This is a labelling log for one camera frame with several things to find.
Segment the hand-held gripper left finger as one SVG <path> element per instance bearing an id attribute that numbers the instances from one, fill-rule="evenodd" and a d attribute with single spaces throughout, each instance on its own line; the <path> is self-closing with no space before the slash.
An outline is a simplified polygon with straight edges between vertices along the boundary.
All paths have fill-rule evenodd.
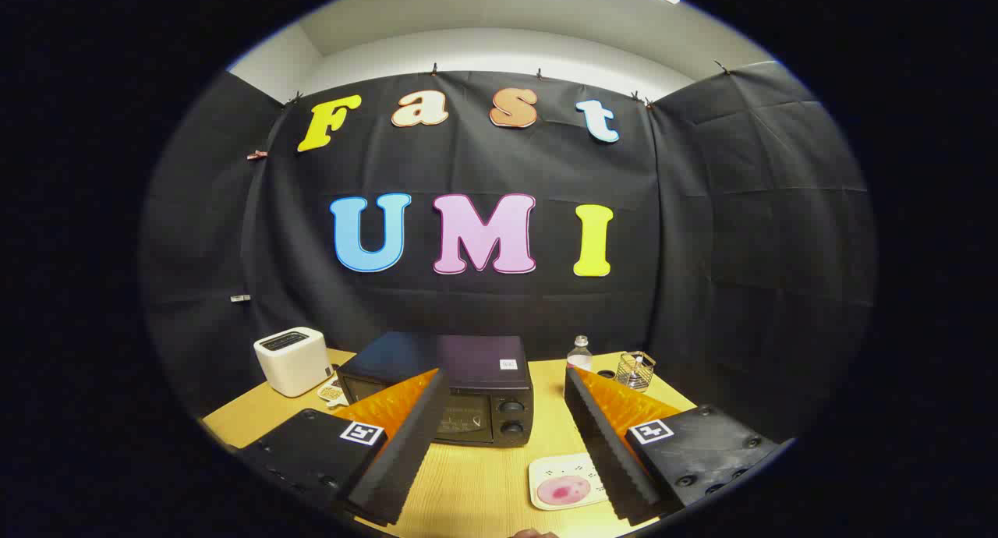
<path id="1" fill-rule="evenodd" d="M 234 453 L 317 510 L 395 524 L 448 396 L 447 374 L 431 369 L 336 412 L 303 408 Z"/>

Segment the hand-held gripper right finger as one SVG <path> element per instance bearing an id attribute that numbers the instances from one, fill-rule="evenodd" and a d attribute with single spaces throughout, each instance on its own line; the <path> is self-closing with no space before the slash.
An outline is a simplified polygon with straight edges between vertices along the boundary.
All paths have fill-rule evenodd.
<path id="1" fill-rule="evenodd" d="M 680 411 L 585 369 L 564 403 L 610 505 L 633 525 L 701 510 L 780 456 L 780 445 L 714 405 Z"/>

